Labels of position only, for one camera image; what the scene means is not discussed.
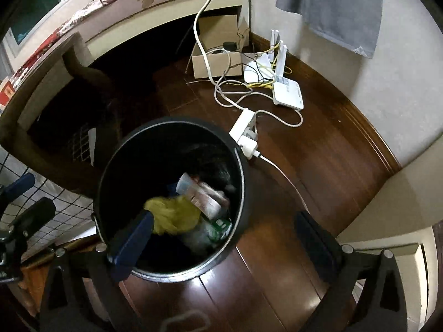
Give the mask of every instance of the trash can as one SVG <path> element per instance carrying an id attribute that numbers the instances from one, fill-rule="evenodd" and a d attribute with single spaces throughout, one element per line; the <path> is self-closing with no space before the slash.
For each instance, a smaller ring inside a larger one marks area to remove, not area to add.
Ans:
<path id="1" fill-rule="evenodd" d="M 133 131 L 106 166 L 94 202 L 103 241 L 107 243 L 125 227 L 146 200 L 168 196 L 167 186 L 177 183 L 185 172 L 225 190 L 230 200 L 231 231 L 204 257 L 194 255 L 177 236 L 153 234 L 132 271 L 138 277 L 156 282 L 197 277 L 226 258 L 247 226 L 248 163 L 241 148 L 213 124 L 167 117 Z"/>

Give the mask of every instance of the white wall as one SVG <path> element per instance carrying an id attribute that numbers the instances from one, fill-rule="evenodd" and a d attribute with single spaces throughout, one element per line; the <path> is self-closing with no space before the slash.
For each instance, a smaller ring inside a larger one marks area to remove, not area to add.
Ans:
<path id="1" fill-rule="evenodd" d="M 61 2 L 56 11 L 48 16 L 36 31 L 31 32 L 32 35 L 26 37 L 19 46 L 20 51 L 17 56 L 14 56 L 12 49 L 7 44 L 7 40 L 4 39 L 4 46 L 11 62 L 12 69 L 17 71 L 61 24 L 91 1 L 92 0 L 65 0 Z"/>
<path id="2" fill-rule="evenodd" d="M 289 51 L 348 96 L 402 165 L 442 133 L 443 35 L 420 0 L 383 0 L 373 59 L 314 35 L 275 1 L 252 0 L 252 32 L 269 40 L 278 29 Z"/>

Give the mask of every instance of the yellow cloth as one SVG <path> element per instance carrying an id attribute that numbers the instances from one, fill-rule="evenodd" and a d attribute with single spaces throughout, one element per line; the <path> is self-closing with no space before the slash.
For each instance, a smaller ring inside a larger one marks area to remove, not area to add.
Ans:
<path id="1" fill-rule="evenodd" d="M 199 223 L 201 213 L 185 196 L 154 197 L 146 201 L 143 208 L 154 215 L 154 233 L 157 235 L 188 232 Z"/>

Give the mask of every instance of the bolt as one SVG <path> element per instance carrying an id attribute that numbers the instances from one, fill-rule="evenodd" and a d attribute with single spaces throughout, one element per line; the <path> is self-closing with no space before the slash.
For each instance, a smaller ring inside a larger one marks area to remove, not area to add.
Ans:
<path id="1" fill-rule="evenodd" d="M 108 248 L 108 246 L 105 243 L 99 243 L 98 245 L 96 245 L 95 250 L 97 252 L 101 253 L 101 252 L 105 252 L 107 248 Z"/>
<path id="2" fill-rule="evenodd" d="M 56 250 L 55 255 L 57 257 L 61 257 L 65 254 L 65 249 L 64 248 L 59 248 L 58 250 Z"/>
<path id="3" fill-rule="evenodd" d="M 391 250 L 384 250 L 383 254 L 385 255 L 386 258 L 392 258 L 394 257 L 394 254 L 392 253 Z"/>
<path id="4" fill-rule="evenodd" d="M 354 252 L 354 248 L 351 245 L 343 245 L 342 251 L 344 253 L 351 254 L 352 252 Z"/>

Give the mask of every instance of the baseboard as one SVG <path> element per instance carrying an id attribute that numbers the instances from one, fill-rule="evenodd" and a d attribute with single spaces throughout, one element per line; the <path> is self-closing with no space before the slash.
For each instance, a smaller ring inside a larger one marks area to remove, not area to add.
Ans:
<path id="1" fill-rule="evenodd" d="M 267 39 L 254 33 L 251 33 L 250 41 L 252 42 L 255 51 L 264 51 L 270 46 L 270 42 Z M 391 149 L 385 143 L 371 122 L 369 122 L 364 114 L 362 114 L 360 110 L 338 88 L 316 72 L 316 70 L 290 53 L 287 56 L 287 63 L 291 65 L 291 68 L 294 71 L 297 70 L 303 76 L 308 76 L 310 79 L 315 81 L 316 84 L 320 84 L 321 89 L 319 90 L 324 94 L 324 98 L 326 100 L 330 100 L 331 96 L 334 96 L 335 99 L 340 100 L 340 106 L 335 105 L 334 107 L 340 108 L 348 120 L 353 123 L 362 133 L 390 175 L 394 175 L 401 170 L 401 165 L 397 158 L 394 156 Z"/>

